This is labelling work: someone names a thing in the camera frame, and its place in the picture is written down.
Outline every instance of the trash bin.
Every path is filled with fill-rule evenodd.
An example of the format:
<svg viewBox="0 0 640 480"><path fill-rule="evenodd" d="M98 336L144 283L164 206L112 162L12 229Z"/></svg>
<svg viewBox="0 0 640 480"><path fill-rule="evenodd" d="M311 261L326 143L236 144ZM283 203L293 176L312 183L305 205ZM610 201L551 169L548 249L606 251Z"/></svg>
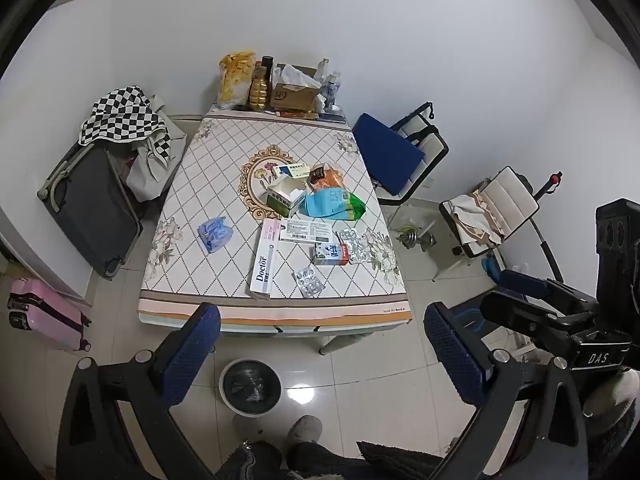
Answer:
<svg viewBox="0 0 640 480"><path fill-rule="evenodd" d="M231 361L220 374L220 396L225 404L242 416L269 413L280 400L282 384L267 364L240 358Z"/></svg>

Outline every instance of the checkered blanket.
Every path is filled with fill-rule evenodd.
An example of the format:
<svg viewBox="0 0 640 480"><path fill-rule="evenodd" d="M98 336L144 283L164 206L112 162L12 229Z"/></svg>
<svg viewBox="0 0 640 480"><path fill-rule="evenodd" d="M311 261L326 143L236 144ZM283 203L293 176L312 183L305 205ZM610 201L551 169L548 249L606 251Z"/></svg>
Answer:
<svg viewBox="0 0 640 480"><path fill-rule="evenodd" d="M82 124L78 143L86 146L96 139L135 142L150 137L148 146L165 167L170 144L166 125L137 86L114 90L94 103L91 116Z"/></svg>

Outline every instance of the suitcase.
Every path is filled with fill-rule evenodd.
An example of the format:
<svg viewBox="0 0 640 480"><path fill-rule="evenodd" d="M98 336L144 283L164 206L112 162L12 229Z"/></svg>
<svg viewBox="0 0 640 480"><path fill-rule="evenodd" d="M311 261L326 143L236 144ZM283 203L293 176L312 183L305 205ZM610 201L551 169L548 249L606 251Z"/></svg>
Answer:
<svg viewBox="0 0 640 480"><path fill-rule="evenodd" d="M14 328L35 330L72 350L91 349L84 339L91 321L40 280L15 280L7 308Z"/></svg>
<svg viewBox="0 0 640 480"><path fill-rule="evenodd" d="M104 143L74 145L38 197L84 259L110 280L127 261L142 224Z"/></svg>

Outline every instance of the plastic water bottle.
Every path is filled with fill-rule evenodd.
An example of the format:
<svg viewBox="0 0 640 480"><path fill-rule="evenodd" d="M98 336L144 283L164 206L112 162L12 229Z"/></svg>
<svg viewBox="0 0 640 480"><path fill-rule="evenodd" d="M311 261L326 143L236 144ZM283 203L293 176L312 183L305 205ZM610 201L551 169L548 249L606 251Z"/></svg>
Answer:
<svg viewBox="0 0 640 480"><path fill-rule="evenodd" d="M340 72L332 73L326 80L324 88L324 96L326 101L324 102L324 111L330 112L335 104L335 95L340 89Z"/></svg>

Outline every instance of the pants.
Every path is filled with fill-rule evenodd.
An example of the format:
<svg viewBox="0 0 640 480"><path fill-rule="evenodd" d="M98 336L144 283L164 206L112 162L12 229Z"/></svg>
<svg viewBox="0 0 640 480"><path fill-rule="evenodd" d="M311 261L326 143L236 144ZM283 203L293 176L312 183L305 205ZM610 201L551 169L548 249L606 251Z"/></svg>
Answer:
<svg viewBox="0 0 640 480"><path fill-rule="evenodd" d="M280 469L282 454L267 442L238 447L216 473L218 480L292 480L289 469ZM287 453L292 471L311 478L340 475L344 480L393 480L366 460L345 458L313 442L301 442Z"/></svg>

